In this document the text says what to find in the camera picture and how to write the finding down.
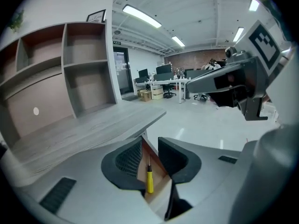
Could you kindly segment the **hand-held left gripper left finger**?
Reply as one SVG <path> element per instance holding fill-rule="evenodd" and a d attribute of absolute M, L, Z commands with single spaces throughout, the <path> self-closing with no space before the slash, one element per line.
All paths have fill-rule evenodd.
<path fill-rule="evenodd" d="M 141 160 L 142 138 L 138 137 L 106 154 L 101 162 L 101 171 L 119 189 L 139 191 L 144 196 L 145 182 L 137 179 Z"/>

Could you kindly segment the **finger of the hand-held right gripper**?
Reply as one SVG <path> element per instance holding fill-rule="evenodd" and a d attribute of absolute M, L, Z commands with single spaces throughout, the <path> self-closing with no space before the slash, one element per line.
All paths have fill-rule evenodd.
<path fill-rule="evenodd" d="M 238 102 L 246 99 L 246 88 L 236 87 L 222 92 L 208 93 L 211 99 L 219 106 L 238 107 Z"/>

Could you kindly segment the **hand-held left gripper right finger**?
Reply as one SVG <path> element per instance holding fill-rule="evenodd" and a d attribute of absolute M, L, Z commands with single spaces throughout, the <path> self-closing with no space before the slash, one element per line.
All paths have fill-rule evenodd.
<path fill-rule="evenodd" d="M 179 197 L 176 185 L 190 182 L 200 171 L 202 161 L 193 152 L 166 138 L 158 138 L 158 157 L 171 178 L 171 191 L 164 221 L 190 210 L 192 205 Z"/>

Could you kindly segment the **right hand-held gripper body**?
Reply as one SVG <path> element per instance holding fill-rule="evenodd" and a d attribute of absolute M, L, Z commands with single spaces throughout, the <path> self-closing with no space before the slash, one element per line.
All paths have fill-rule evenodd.
<path fill-rule="evenodd" d="M 238 109 L 246 121 L 264 121 L 260 115 L 271 75 L 281 59 L 281 51 L 266 27 L 256 21 L 250 30 L 233 46 L 225 50 L 226 65 L 187 82 L 191 93 L 222 92 L 244 86 L 246 99 Z"/>

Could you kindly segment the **wooden box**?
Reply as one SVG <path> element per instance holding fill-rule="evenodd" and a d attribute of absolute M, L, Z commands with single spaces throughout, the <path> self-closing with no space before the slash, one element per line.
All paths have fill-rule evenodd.
<path fill-rule="evenodd" d="M 137 179 L 147 182 L 147 167 L 151 165 L 154 193 L 146 193 L 145 200 L 155 213 L 165 214 L 170 198 L 171 178 L 159 160 L 158 150 L 152 145 L 146 135 L 141 135 L 141 138 L 142 159 L 139 164 Z"/>

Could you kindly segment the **yellow screwdriver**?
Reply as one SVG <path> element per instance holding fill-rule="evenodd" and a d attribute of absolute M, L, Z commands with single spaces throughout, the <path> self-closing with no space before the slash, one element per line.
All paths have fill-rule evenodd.
<path fill-rule="evenodd" d="M 150 163 L 150 156 L 148 156 L 148 166 L 147 166 L 147 192 L 149 194 L 154 193 L 154 182 L 153 182 L 153 173 Z"/>

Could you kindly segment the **short ceiling light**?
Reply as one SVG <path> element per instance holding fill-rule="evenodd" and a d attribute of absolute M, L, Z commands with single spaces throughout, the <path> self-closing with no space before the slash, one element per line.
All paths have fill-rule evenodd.
<path fill-rule="evenodd" d="M 244 31 L 244 27 L 239 27 L 237 29 L 237 32 L 236 32 L 235 37 L 233 39 L 233 42 L 237 42 L 239 40 L 239 38 L 241 37 L 243 31 Z"/>
<path fill-rule="evenodd" d="M 185 46 L 185 44 L 177 36 L 173 36 L 172 40 L 175 41 L 180 47 Z"/>

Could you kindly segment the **white office desk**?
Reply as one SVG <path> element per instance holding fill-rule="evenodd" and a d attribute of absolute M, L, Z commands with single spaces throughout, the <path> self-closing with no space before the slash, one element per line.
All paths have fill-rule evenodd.
<path fill-rule="evenodd" d="M 174 80 L 163 80 L 163 81 L 147 81 L 143 83 L 134 83 L 135 92 L 137 91 L 138 86 L 146 86 L 147 84 L 150 86 L 151 92 L 153 92 L 154 85 L 166 85 L 166 84 L 175 84 L 178 85 L 178 103 L 183 103 L 183 100 L 186 100 L 186 83 L 191 81 L 191 78 L 181 78 L 181 79 L 174 79 Z"/>

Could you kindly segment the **black office chair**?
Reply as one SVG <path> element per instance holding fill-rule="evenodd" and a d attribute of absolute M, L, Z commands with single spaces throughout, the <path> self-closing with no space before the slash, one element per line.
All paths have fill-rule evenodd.
<path fill-rule="evenodd" d="M 172 84 L 163 84 L 163 98 L 172 98 L 173 96 L 176 96 L 176 93 L 171 92 L 171 90 L 175 87 Z"/>

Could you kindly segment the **dark desk divider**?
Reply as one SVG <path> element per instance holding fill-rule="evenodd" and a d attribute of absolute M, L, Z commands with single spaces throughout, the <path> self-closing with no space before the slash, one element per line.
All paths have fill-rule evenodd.
<path fill-rule="evenodd" d="M 168 81 L 173 80 L 173 73 L 162 73 L 154 75 L 154 81 Z"/>

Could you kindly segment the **pale cardboard box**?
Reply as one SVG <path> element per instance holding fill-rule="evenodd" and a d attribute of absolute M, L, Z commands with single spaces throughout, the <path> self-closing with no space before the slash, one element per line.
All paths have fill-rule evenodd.
<path fill-rule="evenodd" d="M 163 87 L 161 85 L 153 86 L 152 88 L 152 99 L 153 100 L 160 100 L 163 98 Z"/>

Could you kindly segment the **large black monitor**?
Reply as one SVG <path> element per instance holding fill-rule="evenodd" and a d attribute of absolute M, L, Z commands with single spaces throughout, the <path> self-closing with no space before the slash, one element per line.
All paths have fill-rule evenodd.
<path fill-rule="evenodd" d="M 172 73 L 171 64 L 165 64 L 165 65 L 161 65 L 161 66 L 156 67 L 156 72 L 157 72 L 157 75 Z"/>

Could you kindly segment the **brown cardboard box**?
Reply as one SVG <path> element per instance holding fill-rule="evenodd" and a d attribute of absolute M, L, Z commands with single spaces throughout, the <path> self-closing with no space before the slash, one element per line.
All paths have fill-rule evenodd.
<path fill-rule="evenodd" d="M 152 100 L 151 91 L 142 90 L 140 91 L 140 98 L 143 102 L 148 102 Z"/>

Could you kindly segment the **black framed glass door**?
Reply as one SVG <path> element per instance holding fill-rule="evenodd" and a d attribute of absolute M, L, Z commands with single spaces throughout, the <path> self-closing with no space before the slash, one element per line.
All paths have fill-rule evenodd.
<path fill-rule="evenodd" d="M 114 51 L 114 62 L 118 85 L 121 95 L 130 93 L 130 74 L 127 59 L 127 50 L 121 47 L 113 47 Z"/>

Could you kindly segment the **grey wooden shelf unit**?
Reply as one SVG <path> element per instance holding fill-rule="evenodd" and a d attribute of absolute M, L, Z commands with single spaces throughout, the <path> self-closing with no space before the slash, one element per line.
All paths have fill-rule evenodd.
<path fill-rule="evenodd" d="M 13 147 L 42 128 L 116 104 L 108 51 L 106 25 L 95 22 L 47 26 L 0 49 L 4 142 Z"/>

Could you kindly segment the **plant in white vase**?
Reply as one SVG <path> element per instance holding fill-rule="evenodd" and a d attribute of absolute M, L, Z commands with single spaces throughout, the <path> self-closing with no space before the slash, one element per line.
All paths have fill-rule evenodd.
<path fill-rule="evenodd" d="M 17 11 L 10 21 L 8 22 L 7 26 L 14 32 L 16 33 L 20 27 L 22 26 L 23 23 L 23 16 L 24 16 L 24 10 Z"/>

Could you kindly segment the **black picture frame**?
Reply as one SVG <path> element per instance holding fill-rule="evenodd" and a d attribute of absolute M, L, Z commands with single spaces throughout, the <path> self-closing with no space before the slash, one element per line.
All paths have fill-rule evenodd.
<path fill-rule="evenodd" d="M 105 20 L 106 20 L 105 9 L 89 14 L 86 19 L 87 22 L 96 22 L 96 23 L 104 23 Z"/>

